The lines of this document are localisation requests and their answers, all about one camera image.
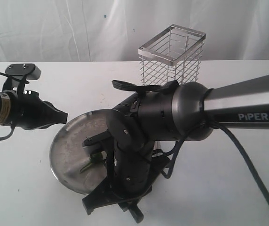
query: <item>silver rectangular basket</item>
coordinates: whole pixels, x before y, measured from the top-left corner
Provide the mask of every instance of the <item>silver rectangular basket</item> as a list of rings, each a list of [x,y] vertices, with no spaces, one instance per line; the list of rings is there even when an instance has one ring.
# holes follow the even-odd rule
[[[200,57],[206,34],[171,25],[139,48],[141,82],[163,85],[177,80],[180,84],[198,79]]]

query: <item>white backdrop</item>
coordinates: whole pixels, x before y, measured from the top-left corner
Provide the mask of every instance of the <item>white backdrop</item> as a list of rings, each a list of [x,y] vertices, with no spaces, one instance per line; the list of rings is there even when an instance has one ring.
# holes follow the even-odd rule
[[[0,0],[0,61],[138,60],[171,24],[206,32],[203,60],[269,59],[269,0]]]

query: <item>yellow label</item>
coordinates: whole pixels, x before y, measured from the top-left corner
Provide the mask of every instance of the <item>yellow label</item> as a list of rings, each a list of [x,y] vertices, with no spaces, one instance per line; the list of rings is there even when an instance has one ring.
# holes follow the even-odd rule
[[[0,93],[0,96],[2,100],[2,107],[0,110],[0,125],[3,125],[9,116],[11,102],[9,96],[6,93]]]

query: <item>white tabletop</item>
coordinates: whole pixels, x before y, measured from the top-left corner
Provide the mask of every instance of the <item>white tabletop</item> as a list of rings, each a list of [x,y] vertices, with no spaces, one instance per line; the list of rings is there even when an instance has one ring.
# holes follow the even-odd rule
[[[69,113],[114,107],[130,93],[111,80],[139,84],[138,62],[37,62],[42,71],[27,89]],[[9,65],[0,62],[0,71]],[[269,60],[204,61],[198,82],[209,88],[269,74]],[[0,90],[4,82],[0,76]],[[62,125],[45,130],[16,129],[0,142],[0,226],[136,225],[118,205],[87,216],[83,195],[68,190],[52,175],[49,148]],[[9,128],[0,127],[0,136]],[[233,129],[269,190],[269,130]],[[162,142],[167,151],[171,142]],[[142,226],[269,225],[269,207],[240,153],[221,131],[204,141],[185,142],[169,180],[159,177],[142,198]]]

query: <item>metal base plate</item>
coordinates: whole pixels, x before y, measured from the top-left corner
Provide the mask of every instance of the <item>metal base plate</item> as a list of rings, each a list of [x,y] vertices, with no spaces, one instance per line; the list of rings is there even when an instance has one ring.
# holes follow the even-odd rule
[[[82,114],[68,122],[56,135],[50,149],[50,165],[54,176],[67,188],[80,194],[90,194],[107,176],[102,163],[80,173],[89,163],[94,146],[82,147],[82,142],[107,130],[105,117],[109,109]]]

